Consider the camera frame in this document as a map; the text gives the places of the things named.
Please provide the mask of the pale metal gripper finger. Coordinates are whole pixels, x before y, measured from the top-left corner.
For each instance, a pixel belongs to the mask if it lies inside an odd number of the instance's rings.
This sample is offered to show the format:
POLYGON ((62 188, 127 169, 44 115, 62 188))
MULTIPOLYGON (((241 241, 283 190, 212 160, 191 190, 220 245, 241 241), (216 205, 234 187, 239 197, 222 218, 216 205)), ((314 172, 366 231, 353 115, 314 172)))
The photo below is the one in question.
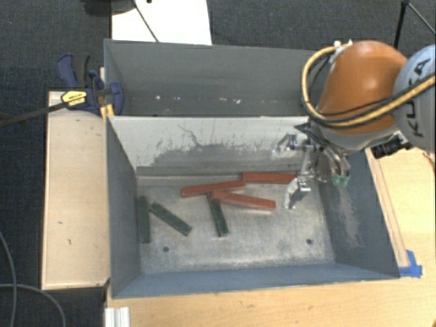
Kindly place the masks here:
POLYGON ((288 151, 302 151, 304 146, 297 141, 295 133, 286 133, 277 143, 277 152, 284 153, 288 151))
POLYGON ((297 202, 311 192, 311 186, 305 177, 296 177, 287 186, 283 199, 284 209, 295 208, 297 202))

